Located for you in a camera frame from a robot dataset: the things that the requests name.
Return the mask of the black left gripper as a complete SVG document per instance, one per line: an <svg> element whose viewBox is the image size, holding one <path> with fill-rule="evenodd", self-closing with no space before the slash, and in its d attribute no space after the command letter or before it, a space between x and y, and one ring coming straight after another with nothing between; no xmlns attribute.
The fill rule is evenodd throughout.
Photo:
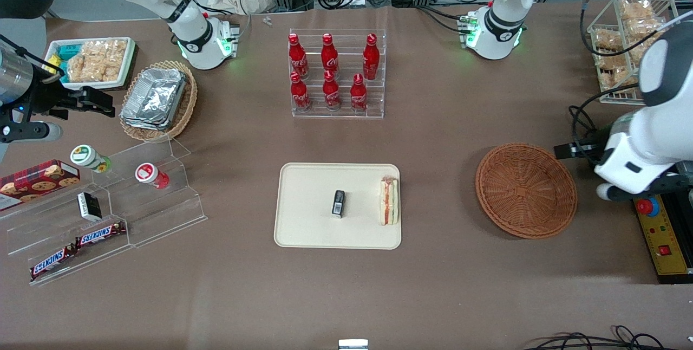
<svg viewBox="0 0 693 350"><path fill-rule="evenodd" d="M553 147L555 158L565 160L570 158L585 158L586 160L601 160L603 145L593 140L579 140L574 143L561 144Z"/></svg>

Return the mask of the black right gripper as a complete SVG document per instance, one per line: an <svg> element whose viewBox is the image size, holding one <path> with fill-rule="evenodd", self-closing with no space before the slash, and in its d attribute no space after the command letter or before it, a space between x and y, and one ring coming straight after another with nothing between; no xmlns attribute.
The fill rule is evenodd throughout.
<svg viewBox="0 0 693 350"><path fill-rule="evenodd" d="M94 112L109 118L115 117L111 95L92 87L80 88L80 94L79 91L65 88L61 78L60 73L21 73L19 75L19 86L24 90L24 93L19 96L20 122L29 122L35 114L67 120L69 111Z"/></svg>

